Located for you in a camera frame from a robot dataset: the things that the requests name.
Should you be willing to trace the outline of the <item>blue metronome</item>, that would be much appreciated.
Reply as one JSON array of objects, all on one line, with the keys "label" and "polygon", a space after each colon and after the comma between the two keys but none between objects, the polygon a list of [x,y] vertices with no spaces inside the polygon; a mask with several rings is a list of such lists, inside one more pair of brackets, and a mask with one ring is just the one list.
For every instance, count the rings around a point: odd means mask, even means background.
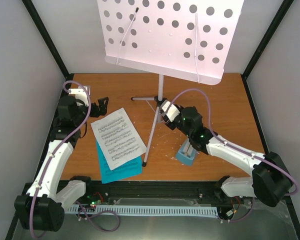
[{"label": "blue metronome", "polygon": [[190,144],[189,140],[187,139],[184,141],[184,143],[177,151],[175,158],[183,165],[192,166],[197,155],[198,155],[198,151],[193,148],[193,146]]}]

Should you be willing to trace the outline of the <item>white sheet music page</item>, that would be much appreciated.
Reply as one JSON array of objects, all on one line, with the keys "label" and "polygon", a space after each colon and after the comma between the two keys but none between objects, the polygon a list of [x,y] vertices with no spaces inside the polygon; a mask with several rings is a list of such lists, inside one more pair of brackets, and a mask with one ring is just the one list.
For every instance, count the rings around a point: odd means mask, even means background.
[{"label": "white sheet music page", "polygon": [[124,108],[92,122],[91,128],[110,170],[143,155],[147,150]]}]

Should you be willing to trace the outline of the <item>blue sheet music page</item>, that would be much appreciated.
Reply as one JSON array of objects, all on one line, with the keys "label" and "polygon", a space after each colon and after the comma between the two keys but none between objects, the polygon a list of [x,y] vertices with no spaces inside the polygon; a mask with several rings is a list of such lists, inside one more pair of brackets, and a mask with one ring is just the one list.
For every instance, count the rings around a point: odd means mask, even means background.
[{"label": "blue sheet music page", "polygon": [[101,182],[108,184],[120,181],[126,178],[134,177],[142,173],[142,158],[138,156],[123,165],[111,170],[106,158],[100,148],[99,143],[96,141],[97,156],[99,162],[99,170],[101,175]]}]

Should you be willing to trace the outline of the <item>white perforated music stand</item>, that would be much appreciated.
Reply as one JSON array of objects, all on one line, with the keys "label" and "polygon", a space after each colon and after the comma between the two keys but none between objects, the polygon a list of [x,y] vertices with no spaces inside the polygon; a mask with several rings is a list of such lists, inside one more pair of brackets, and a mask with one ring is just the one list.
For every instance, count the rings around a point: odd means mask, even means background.
[{"label": "white perforated music stand", "polygon": [[99,0],[105,61],[198,84],[224,74],[243,1]]}]

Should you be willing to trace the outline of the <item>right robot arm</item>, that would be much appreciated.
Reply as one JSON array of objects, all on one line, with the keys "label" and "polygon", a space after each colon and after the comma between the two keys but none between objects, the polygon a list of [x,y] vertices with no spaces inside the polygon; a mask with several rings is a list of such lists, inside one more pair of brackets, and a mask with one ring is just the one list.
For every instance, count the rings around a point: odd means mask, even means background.
[{"label": "right robot arm", "polygon": [[253,152],[227,141],[204,126],[194,106],[167,103],[161,107],[161,115],[165,125],[180,130],[196,151],[225,160],[248,174],[247,177],[221,178],[214,191],[219,201],[226,197],[249,197],[275,207],[292,187],[292,180],[278,154]]}]

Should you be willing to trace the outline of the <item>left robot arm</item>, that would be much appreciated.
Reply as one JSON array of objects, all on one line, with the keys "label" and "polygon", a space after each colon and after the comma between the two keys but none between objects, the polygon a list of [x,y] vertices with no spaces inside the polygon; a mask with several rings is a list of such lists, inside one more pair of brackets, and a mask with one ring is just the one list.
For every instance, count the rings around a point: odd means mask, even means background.
[{"label": "left robot arm", "polygon": [[57,232],[66,210],[76,200],[80,198],[86,202],[93,198],[94,188],[88,185],[90,177],[75,176],[62,190],[58,190],[58,185],[77,141],[83,137],[80,128],[86,125],[86,117],[106,115],[108,102],[108,97],[104,97],[89,104],[85,96],[79,95],[59,99],[42,166],[31,187],[14,201],[16,216],[23,229]]}]

